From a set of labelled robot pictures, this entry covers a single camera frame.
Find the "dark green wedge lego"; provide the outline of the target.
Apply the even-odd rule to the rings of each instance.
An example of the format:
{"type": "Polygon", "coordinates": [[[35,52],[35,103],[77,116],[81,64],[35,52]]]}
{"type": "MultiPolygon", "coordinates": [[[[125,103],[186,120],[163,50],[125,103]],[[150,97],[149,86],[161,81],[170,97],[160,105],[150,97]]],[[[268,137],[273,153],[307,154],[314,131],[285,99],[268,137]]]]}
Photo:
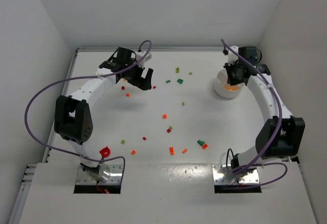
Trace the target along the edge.
{"type": "Polygon", "coordinates": [[[201,141],[201,140],[198,140],[197,143],[200,145],[200,146],[203,146],[205,144],[204,141],[201,141]]]}

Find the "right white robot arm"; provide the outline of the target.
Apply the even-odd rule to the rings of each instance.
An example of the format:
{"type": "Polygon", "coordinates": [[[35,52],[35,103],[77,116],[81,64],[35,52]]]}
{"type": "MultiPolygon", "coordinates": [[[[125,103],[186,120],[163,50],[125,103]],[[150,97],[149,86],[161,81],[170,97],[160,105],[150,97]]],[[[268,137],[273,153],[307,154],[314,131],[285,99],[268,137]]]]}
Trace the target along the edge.
{"type": "Polygon", "coordinates": [[[263,116],[264,125],[255,145],[235,154],[230,162],[233,173],[241,173],[269,160],[297,155],[305,130],[305,121],[294,116],[282,102],[267,65],[255,47],[224,45],[228,57],[224,68],[230,85],[244,84],[253,94],[263,116]]]}

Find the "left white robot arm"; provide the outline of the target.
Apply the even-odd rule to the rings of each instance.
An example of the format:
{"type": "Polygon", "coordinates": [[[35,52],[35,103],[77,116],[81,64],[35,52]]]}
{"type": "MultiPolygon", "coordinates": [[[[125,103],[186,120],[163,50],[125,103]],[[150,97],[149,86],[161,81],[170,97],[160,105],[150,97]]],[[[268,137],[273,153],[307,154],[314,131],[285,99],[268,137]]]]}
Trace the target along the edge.
{"type": "Polygon", "coordinates": [[[103,181],[105,155],[91,139],[93,122],[91,108],[97,100],[121,79],[147,91],[152,88],[153,69],[146,70],[145,62],[151,59],[149,51],[137,53],[117,48],[112,56],[99,65],[96,73],[78,90],[56,100],[54,131],[68,141],[81,160],[82,170],[96,181],[103,181]]]}

